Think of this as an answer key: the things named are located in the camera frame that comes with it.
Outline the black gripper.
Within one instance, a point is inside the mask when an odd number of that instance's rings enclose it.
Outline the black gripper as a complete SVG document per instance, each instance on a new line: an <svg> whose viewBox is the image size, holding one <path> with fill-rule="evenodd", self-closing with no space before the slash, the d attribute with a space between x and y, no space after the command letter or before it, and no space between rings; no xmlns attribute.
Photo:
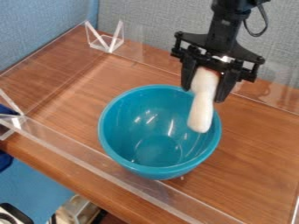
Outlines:
<svg viewBox="0 0 299 224"><path fill-rule="evenodd" d="M197 67L207 67L223 73L215 94L215 102L225 101L239 81L253 82L257 69L265 59L235 43L229 49L225 44L205 46L207 34L177 31L171 55L181 62L181 88L191 89L192 78Z"/></svg>

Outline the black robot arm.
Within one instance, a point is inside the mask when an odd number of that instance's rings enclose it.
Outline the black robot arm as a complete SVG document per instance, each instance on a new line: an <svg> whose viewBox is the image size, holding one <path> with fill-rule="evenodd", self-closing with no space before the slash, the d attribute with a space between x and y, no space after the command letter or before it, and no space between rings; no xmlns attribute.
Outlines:
<svg viewBox="0 0 299 224"><path fill-rule="evenodd" d="M181 88L188 91L199 67L220 72L215 102L224 102L236 83L253 82L257 69L265 59L245 49L237 42L239 27L244 25L252 37L260 37L267 30L268 19L263 3L271 0L212 0L213 11L207 34L177 31L171 55L181 62ZM247 19L251 10L257 7L265 27L253 33L248 29Z"/></svg>

